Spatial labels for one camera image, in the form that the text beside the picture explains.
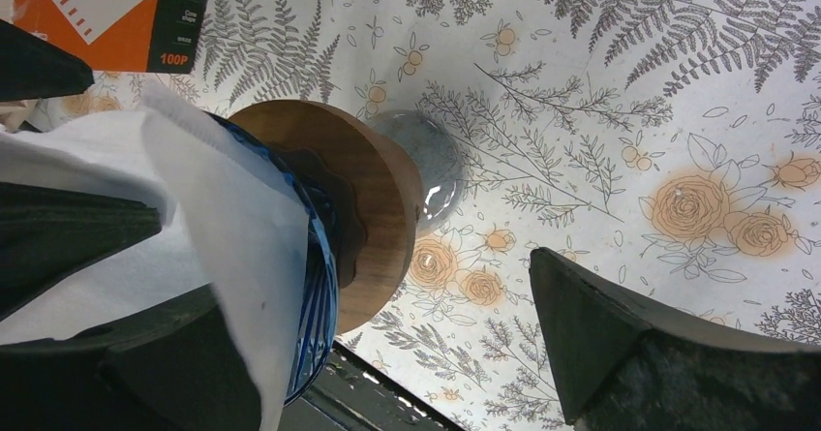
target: floral pattern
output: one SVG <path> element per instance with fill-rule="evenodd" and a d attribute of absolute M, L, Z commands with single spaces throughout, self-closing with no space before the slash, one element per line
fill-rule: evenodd
<path fill-rule="evenodd" d="M 209 0 L 191 75 L 97 73 L 31 122 L 129 108 L 150 78 L 223 116 L 272 98 L 366 123 L 418 109 L 457 143 L 465 196 L 340 340 L 466 430 L 569 430 L 533 248 L 709 322 L 821 344 L 819 7 Z"/>

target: white tablecloth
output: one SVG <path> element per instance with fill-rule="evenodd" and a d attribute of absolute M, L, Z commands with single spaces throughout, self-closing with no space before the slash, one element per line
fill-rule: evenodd
<path fill-rule="evenodd" d="M 536 246 L 715 323 L 821 343 L 821 0 L 210 0 L 190 76 L 99 73 L 53 127 L 155 78 L 222 115 L 418 108 L 469 193 L 344 336 L 466 429 L 566 429 Z"/>

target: glass base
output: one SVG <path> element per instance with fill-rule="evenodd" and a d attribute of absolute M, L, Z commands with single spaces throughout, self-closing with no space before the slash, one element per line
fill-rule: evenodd
<path fill-rule="evenodd" d="M 447 132 L 418 111 L 372 116 L 368 125 L 401 146 L 416 164 L 425 194 L 416 236 L 433 232 L 459 205 L 465 191 L 462 157 Z"/>

